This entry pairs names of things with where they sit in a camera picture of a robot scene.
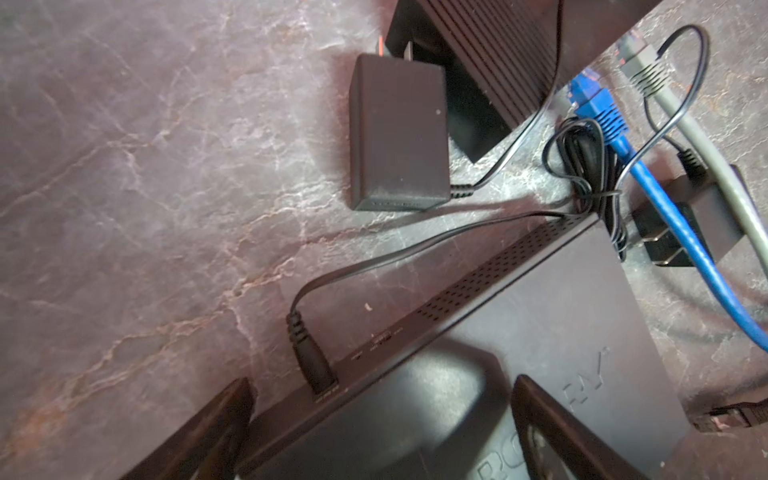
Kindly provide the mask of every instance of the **blue ethernet cable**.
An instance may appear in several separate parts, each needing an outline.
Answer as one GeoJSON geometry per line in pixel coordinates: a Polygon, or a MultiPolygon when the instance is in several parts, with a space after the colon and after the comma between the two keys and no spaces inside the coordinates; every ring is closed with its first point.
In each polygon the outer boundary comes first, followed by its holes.
{"type": "MultiPolygon", "coordinates": [[[[570,97],[578,106],[576,115],[580,118],[595,119],[603,130],[605,143],[610,145],[619,160],[626,164],[635,155],[635,150],[625,136],[629,128],[616,107],[611,93],[600,86],[599,80],[600,77],[594,71],[584,70],[571,81],[570,97]]],[[[688,222],[656,182],[654,176],[640,161],[630,169],[630,173],[688,253],[720,305],[753,342],[768,352],[768,334],[755,323],[733,294],[688,222]]]]}

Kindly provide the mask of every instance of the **black cable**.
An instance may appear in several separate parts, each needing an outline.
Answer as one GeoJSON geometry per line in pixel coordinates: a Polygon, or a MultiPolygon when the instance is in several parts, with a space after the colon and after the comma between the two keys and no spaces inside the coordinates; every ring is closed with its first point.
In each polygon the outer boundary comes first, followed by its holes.
{"type": "Polygon", "coordinates": [[[438,243],[444,242],[450,238],[455,237],[456,235],[460,235],[461,233],[474,230],[475,228],[487,227],[489,225],[496,225],[497,223],[511,222],[514,220],[521,220],[523,218],[529,218],[529,217],[567,218],[567,217],[579,217],[580,215],[581,214],[566,214],[562,212],[548,211],[548,210],[535,210],[532,212],[526,212],[524,214],[512,215],[510,217],[492,218],[489,220],[481,220],[479,222],[468,223],[467,225],[456,227],[452,230],[448,230],[447,232],[443,232],[438,235],[435,235],[434,237],[430,237],[426,240],[422,240],[402,250],[397,250],[396,252],[387,253],[386,255],[382,255],[380,257],[364,260],[362,262],[358,262],[353,265],[345,266],[338,270],[334,270],[333,272],[326,273],[325,275],[318,276],[316,279],[309,281],[306,285],[301,287],[299,292],[293,298],[293,302],[291,303],[291,306],[290,306],[290,313],[296,313],[297,311],[296,307],[298,306],[299,301],[308,293],[312,292],[313,290],[319,289],[321,286],[330,285],[331,283],[335,283],[340,280],[350,278],[351,276],[355,276],[360,273],[365,273],[370,270],[374,270],[376,268],[379,268],[380,266],[385,266],[394,262],[399,262],[400,260],[405,260],[408,257],[412,257],[417,253],[421,253],[429,248],[432,248],[438,243]]]}
{"type": "Polygon", "coordinates": [[[558,87],[558,75],[560,74],[560,63],[561,63],[561,57],[562,57],[562,49],[563,49],[563,7],[565,4],[565,0],[559,0],[558,2],[558,20],[557,20],[557,27],[556,27],[556,52],[554,57],[554,72],[552,74],[552,83],[549,87],[549,90],[547,91],[547,95],[544,98],[544,101],[541,103],[541,106],[534,114],[533,118],[528,122],[527,125],[525,125],[525,128],[523,128],[523,131],[520,132],[517,138],[509,145],[507,150],[499,157],[499,159],[496,161],[495,164],[491,167],[491,169],[483,175],[483,178],[475,182],[474,184],[461,184],[461,185],[451,185],[451,198],[465,198],[470,197],[473,195],[474,192],[477,190],[480,190],[484,186],[491,183],[491,180],[498,175],[500,171],[506,165],[509,163],[509,161],[512,159],[513,156],[517,153],[517,151],[520,149],[520,146],[522,146],[523,141],[525,138],[528,137],[528,135],[531,133],[533,128],[536,126],[538,121],[541,119],[541,117],[544,116],[544,113],[549,108],[549,104],[552,102],[552,98],[554,97],[554,93],[557,91],[558,87]]]}
{"type": "Polygon", "coordinates": [[[621,217],[615,182],[621,166],[617,155],[605,146],[600,124],[592,118],[569,118],[549,139],[541,162],[550,174],[573,183],[577,211],[595,212],[603,220],[621,261],[626,258],[627,228],[621,217]],[[552,169],[549,154],[557,144],[565,173],[552,169]]]}
{"type": "MultiPolygon", "coordinates": [[[[653,129],[654,132],[659,131],[659,127],[656,125],[656,122],[654,121],[653,116],[650,114],[650,104],[648,103],[648,97],[643,98],[643,109],[645,110],[645,118],[648,120],[648,124],[653,129]]],[[[677,150],[680,153],[683,153],[686,148],[683,147],[683,145],[679,144],[676,140],[674,140],[669,135],[664,135],[662,137],[664,140],[667,141],[668,144],[672,145],[675,150],[677,150]]]]}
{"type": "MultiPolygon", "coordinates": [[[[643,109],[645,110],[645,118],[648,120],[650,127],[654,131],[659,131],[659,127],[656,125],[653,116],[650,114],[648,97],[643,99],[643,109]]],[[[664,135],[663,139],[677,150],[677,158],[683,165],[683,169],[685,170],[686,175],[688,175],[691,180],[701,180],[706,177],[707,167],[704,165],[698,155],[696,155],[696,152],[690,148],[683,147],[683,145],[679,144],[669,135],[664,135]]]]}
{"type": "Polygon", "coordinates": [[[699,90],[701,89],[701,85],[704,82],[704,75],[707,73],[707,69],[709,68],[709,60],[710,60],[710,39],[707,36],[707,33],[698,25],[683,25],[682,27],[675,30],[672,35],[667,38],[667,40],[664,41],[664,43],[661,45],[661,47],[658,49],[658,58],[661,59],[664,56],[664,53],[667,52],[669,47],[687,30],[693,30],[696,35],[699,38],[699,62],[696,66],[696,74],[694,75],[694,79],[690,84],[690,90],[688,91],[688,94],[685,96],[685,99],[683,99],[683,103],[680,104],[680,108],[677,109],[677,111],[674,112],[674,114],[670,117],[670,119],[667,121],[666,124],[662,128],[660,128],[656,134],[654,134],[653,137],[650,138],[647,142],[645,142],[645,145],[637,151],[637,153],[632,157],[631,160],[627,162],[626,165],[624,165],[624,168],[622,169],[621,173],[619,174],[619,178],[616,180],[616,190],[621,189],[621,185],[623,182],[627,179],[629,176],[630,170],[632,167],[639,162],[642,157],[648,153],[648,151],[656,145],[661,138],[668,134],[674,127],[677,125],[677,122],[680,121],[680,119],[688,112],[688,109],[693,104],[694,101],[696,101],[696,96],[699,94],[699,90]]]}
{"type": "Polygon", "coordinates": [[[354,265],[345,266],[338,270],[335,270],[325,275],[318,276],[316,279],[311,280],[306,285],[301,287],[299,292],[293,298],[291,303],[290,312],[286,316],[286,323],[288,325],[288,335],[293,345],[293,351],[296,354],[296,360],[299,363],[302,374],[307,383],[312,388],[312,391],[316,395],[320,396],[324,392],[331,390],[336,384],[336,374],[334,373],[328,359],[323,354],[323,351],[315,342],[314,338],[310,334],[309,330],[304,325],[301,318],[301,313],[296,308],[299,301],[308,293],[319,289],[321,286],[330,285],[331,283],[350,278],[359,273],[367,272],[380,266],[389,265],[400,260],[404,260],[408,257],[421,253],[440,242],[455,237],[461,233],[473,230],[479,227],[487,227],[489,225],[496,225],[497,223],[511,222],[513,220],[520,220],[528,217],[580,217],[580,214],[565,214],[562,212],[539,210],[533,212],[526,212],[524,214],[512,215],[510,217],[493,218],[490,220],[481,220],[479,222],[470,223],[462,227],[448,230],[434,237],[430,237],[426,240],[422,240],[410,247],[406,247],[396,252],[387,253],[380,257],[372,258],[370,260],[364,260],[362,262],[355,263],[354,265]]]}

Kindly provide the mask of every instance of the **power adapter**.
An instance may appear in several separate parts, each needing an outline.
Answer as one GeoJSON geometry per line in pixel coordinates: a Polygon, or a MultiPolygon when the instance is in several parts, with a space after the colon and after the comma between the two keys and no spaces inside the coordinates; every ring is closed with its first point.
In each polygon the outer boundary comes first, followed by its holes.
{"type": "MultiPolygon", "coordinates": [[[[732,167],[741,178],[738,168],[732,167]]],[[[741,240],[744,232],[709,172],[700,170],[692,174],[689,168],[686,171],[688,175],[672,180],[664,191],[699,237],[712,261],[717,263],[741,240]]],[[[645,249],[656,265],[693,266],[686,251],[650,204],[635,210],[632,217],[645,249]]]]}
{"type": "Polygon", "coordinates": [[[354,210],[426,210],[451,198],[445,73],[363,54],[349,86],[354,210]]]}

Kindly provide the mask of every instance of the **ethernet cable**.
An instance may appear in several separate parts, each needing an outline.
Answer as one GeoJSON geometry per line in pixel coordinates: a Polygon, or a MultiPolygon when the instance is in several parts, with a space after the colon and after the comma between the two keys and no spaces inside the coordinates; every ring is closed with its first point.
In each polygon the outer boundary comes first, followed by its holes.
{"type": "MultiPolygon", "coordinates": [[[[576,115],[580,118],[593,118],[599,123],[604,133],[606,145],[609,145],[620,161],[623,161],[624,168],[629,167],[629,172],[648,196],[677,241],[688,253],[691,262],[699,270],[704,282],[720,302],[720,305],[753,342],[768,352],[768,334],[752,320],[736,295],[728,287],[688,222],[654,176],[639,160],[642,151],[635,152],[632,148],[625,136],[629,129],[621,116],[621,112],[614,103],[611,93],[602,88],[598,81],[599,77],[591,70],[580,73],[571,81],[571,100],[578,106],[576,115]]],[[[658,141],[662,135],[657,132],[654,138],[658,141]]],[[[649,145],[652,146],[650,142],[646,143],[644,149],[648,149],[649,145]]],[[[618,189],[621,175],[614,185],[614,189],[618,189]]]]}
{"type": "MultiPolygon", "coordinates": [[[[669,88],[669,75],[660,65],[660,57],[666,49],[656,52],[637,30],[619,38],[616,46],[621,71],[646,101],[654,99],[667,115],[673,115],[680,107],[680,101],[669,88]]],[[[677,128],[710,168],[739,225],[750,239],[763,272],[768,276],[768,233],[749,192],[696,120],[686,113],[680,118],[677,128]]]]}

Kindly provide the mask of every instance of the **metal prong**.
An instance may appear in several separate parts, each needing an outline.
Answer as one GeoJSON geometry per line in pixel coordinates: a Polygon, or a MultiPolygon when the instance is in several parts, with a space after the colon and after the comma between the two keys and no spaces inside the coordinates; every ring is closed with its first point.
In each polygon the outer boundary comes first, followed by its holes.
{"type": "Polygon", "coordinates": [[[667,265],[669,265],[670,263],[672,263],[672,260],[674,260],[674,258],[675,258],[675,257],[677,257],[677,255],[679,255],[679,254],[680,254],[680,252],[682,252],[682,251],[683,251],[683,247],[680,247],[680,248],[678,248],[677,250],[675,250],[675,251],[674,251],[674,253],[672,253],[672,254],[671,254],[669,257],[667,257],[666,259],[664,259],[664,260],[658,260],[658,261],[654,262],[654,265],[658,265],[658,266],[667,266],[667,265]]]}
{"type": "Polygon", "coordinates": [[[663,230],[660,230],[660,231],[659,231],[658,233],[656,233],[656,234],[651,234],[651,235],[649,235],[648,237],[643,237],[643,241],[644,241],[645,243],[648,243],[648,242],[657,242],[657,241],[661,240],[661,238],[662,238],[664,235],[666,235],[667,233],[669,233],[669,231],[670,231],[670,228],[669,228],[669,227],[664,227],[664,229],[663,229],[663,230]]]}

